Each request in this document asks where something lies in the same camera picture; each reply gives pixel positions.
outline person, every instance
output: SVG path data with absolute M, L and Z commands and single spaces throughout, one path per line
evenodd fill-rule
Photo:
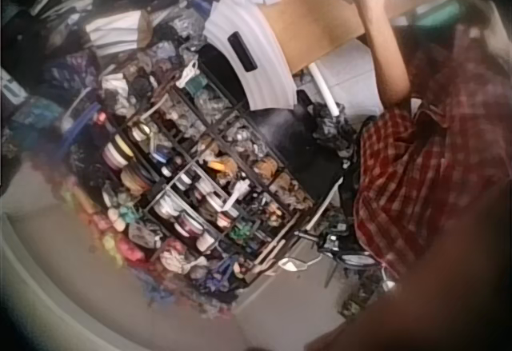
M 510 76 L 463 25 L 451 54 L 431 47 L 406 64 L 385 1 L 354 3 L 385 108 L 362 134 L 356 231 L 400 278 L 306 349 L 511 349 Z
M 451 53 L 404 61 L 385 0 L 354 0 L 384 113 L 361 139 L 358 240 L 403 275 L 468 205 L 512 175 L 510 75 L 476 27 L 457 25 Z M 413 114 L 411 98 L 421 105 Z

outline black shelving unit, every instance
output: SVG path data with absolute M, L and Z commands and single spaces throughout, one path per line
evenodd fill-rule
M 207 146 L 202 151 L 195 150 L 193 151 L 193 147 L 196 146 L 201 138 L 211 137 L 210 145 L 215 142 L 218 144 L 219 149 L 229 155 L 238 166 L 239 171 L 242 171 L 245 177 L 250 180 L 252 188 L 254 191 L 258 193 L 263 193 L 267 196 L 267 200 L 274 201 L 279 209 L 285 214 L 286 221 L 290 221 L 293 216 L 297 213 L 297 211 L 292 210 L 286 205 L 279 196 L 273 192 L 270 187 L 274 184 L 274 182 L 278 179 L 278 177 L 287 172 L 286 170 L 286 161 L 284 158 L 279 155 L 277 152 L 272 150 L 271 146 L 268 145 L 266 139 L 260 134 L 257 126 L 247 117 L 247 114 L 250 112 L 249 104 L 247 100 L 241 100 L 240 102 L 235 101 L 233 97 L 230 96 L 210 75 L 206 70 L 206 67 L 200 65 L 202 70 L 205 70 L 204 74 L 206 75 L 209 84 L 211 87 L 218 92 L 218 95 L 224 97 L 229 103 L 230 107 L 222 112 L 219 118 L 217 118 L 214 122 L 208 122 L 202 112 L 198 109 L 198 107 L 194 104 L 193 98 L 188 92 L 185 90 L 181 90 L 176 86 L 173 86 L 173 83 L 166 83 L 164 86 L 161 86 L 158 91 L 167 91 L 174 92 L 176 96 L 190 109 L 190 111 L 194 114 L 194 116 L 203 124 L 204 130 L 201 133 L 200 138 L 194 140 L 195 142 L 187 141 L 187 146 L 180 143 L 180 141 L 184 138 L 184 132 L 180 131 L 177 126 L 171 128 L 167 128 L 167 123 L 164 122 L 161 118 L 158 117 L 158 111 L 153 113 L 150 116 L 150 120 L 158 127 L 158 132 L 162 134 L 169 142 L 172 144 L 173 148 L 176 150 L 178 154 L 180 154 L 184 159 L 184 165 L 180 167 L 175 174 L 173 174 L 170 178 L 164 178 L 160 172 L 159 168 L 154 161 L 150 159 L 149 154 L 142 149 L 138 142 L 132 141 L 127 134 L 127 129 L 130 128 L 130 122 L 137 119 L 136 115 L 132 115 L 131 117 L 120 121 L 114 115 L 109 114 L 105 109 L 107 114 L 107 119 L 109 123 L 114 127 L 114 132 L 111 134 L 113 137 L 115 134 L 119 134 L 123 141 L 130 147 L 130 149 L 134 152 L 134 159 L 139 162 L 144 168 L 151 174 L 154 178 L 155 183 L 150 191 L 146 192 L 146 196 L 144 198 L 145 203 L 141 205 L 141 211 L 145 218 L 151 220 L 152 222 L 158 224 L 162 227 L 162 231 L 166 234 L 167 237 L 176 237 L 183 245 L 185 245 L 190 253 L 194 256 L 198 257 L 201 255 L 205 255 L 198 251 L 195 247 L 194 241 L 188 241 L 186 238 L 182 238 L 174 229 L 175 220 L 173 218 L 164 221 L 163 218 L 159 217 L 153 210 L 154 205 L 158 202 L 158 200 L 163 196 L 164 193 L 171 193 L 173 196 L 177 197 L 179 201 L 182 203 L 182 207 L 184 210 L 189 213 L 193 218 L 199 221 L 203 227 L 212 235 L 215 236 L 215 243 L 209 248 L 210 250 L 214 250 L 217 248 L 219 243 L 223 244 L 223 248 L 227 249 L 227 252 L 222 249 L 223 253 L 226 253 L 227 256 L 233 254 L 240 254 L 245 259 L 250 262 L 254 262 L 258 257 L 258 253 L 250 252 L 244 248 L 243 245 L 239 245 L 235 240 L 230 237 L 230 231 L 240 222 L 241 219 L 245 221 L 252 222 L 252 228 L 250 235 L 253 237 L 257 232 L 262 231 L 267 237 L 271 239 L 275 237 L 273 236 L 271 231 L 272 229 L 266 228 L 264 226 L 264 222 L 261 221 L 258 217 L 250 216 L 245 208 L 243 208 L 242 204 L 239 201 L 236 201 L 234 204 L 234 208 L 238 212 L 238 216 L 234 219 L 229 229 L 222 230 L 219 229 L 216 225 L 209 223 L 206 219 L 204 219 L 197 211 L 197 203 L 193 198 L 187 197 L 185 193 L 183 193 L 180 189 L 175 187 L 176 181 L 186 172 L 193 170 L 199 177 L 205 178 L 214 188 L 214 191 L 218 193 L 219 196 L 224 198 L 225 200 L 229 197 L 226 190 L 221 187 L 214 177 L 211 177 L 205 169 L 202 168 L 200 164 L 200 159 L 202 154 L 204 154 L 210 146 Z M 223 134 L 232 126 L 234 126 L 237 122 L 243 121 L 246 126 L 250 128 L 250 131 L 254 136 L 260 140 L 267 148 L 267 154 L 271 156 L 278 164 L 278 170 L 270 180 L 270 182 L 265 183 L 260 176 L 252 169 L 249 163 L 244 162 L 244 160 L 240 157 L 238 152 L 232 147 L 231 143 L 227 142 L 223 138 Z M 113 177 L 119 179 L 118 175 L 112 174 Z M 157 249 L 153 252 L 151 256 L 151 261 L 154 261 L 158 255 L 163 251 L 163 247 L 161 249 Z M 222 301 L 222 296 L 219 297 L 218 293 L 215 294 L 216 298 L 219 301 Z

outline wooden tabletop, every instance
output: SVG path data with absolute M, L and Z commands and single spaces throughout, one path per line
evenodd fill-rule
M 429 1 L 386 0 L 386 12 L 396 17 Z M 355 6 L 343 0 L 282 0 L 260 9 L 293 73 L 364 32 Z

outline red plaid shirt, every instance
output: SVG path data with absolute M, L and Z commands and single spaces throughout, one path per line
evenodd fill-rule
M 510 79 L 490 70 L 482 43 L 461 27 L 450 56 L 433 54 L 440 70 L 428 83 L 414 80 L 414 71 L 430 69 L 422 55 L 410 69 L 413 88 L 423 88 L 416 114 L 389 109 L 362 136 L 356 231 L 396 274 L 464 206 L 512 174 Z

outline white floor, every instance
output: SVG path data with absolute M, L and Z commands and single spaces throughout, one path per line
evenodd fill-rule
M 148 349 L 298 350 L 342 321 L 336 301 L 346 292 L 339 280 L 323 288 L 330 268 L 327 260 L 305 273 L 261 278 L 251 299 L 236 310 L 236 318 L 208 320 L 184 306 L 148 307 L 138 281 L 126 269 L 116 269 L 102 250 L 91 252 L 90 231 L 53 200 L 29 166 L 22 167 L 0 208 L 10 215 L 31 257 L 66 296 L 105 326 Z M 314 255 L 305 246 L 299 257 Z

